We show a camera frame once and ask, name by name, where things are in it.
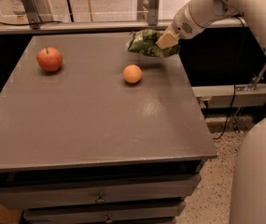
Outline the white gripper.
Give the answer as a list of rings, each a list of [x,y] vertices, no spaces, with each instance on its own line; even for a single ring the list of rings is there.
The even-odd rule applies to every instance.
[[[169,26],[156,42],[160,49],[168,49],[178,44],[179,37],[192,39],[208,25],[208,5],[206,2],[191,0],[180,8]]]

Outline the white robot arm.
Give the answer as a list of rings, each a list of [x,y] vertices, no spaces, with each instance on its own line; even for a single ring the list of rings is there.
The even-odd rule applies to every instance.
[[[210,23],[242,15],[266,56],[266,0],[191,0],[180,8],[159,38],[161,49],[191,39]],[[229,224],[266,224],[266,119],[257,123],[238,149]]]

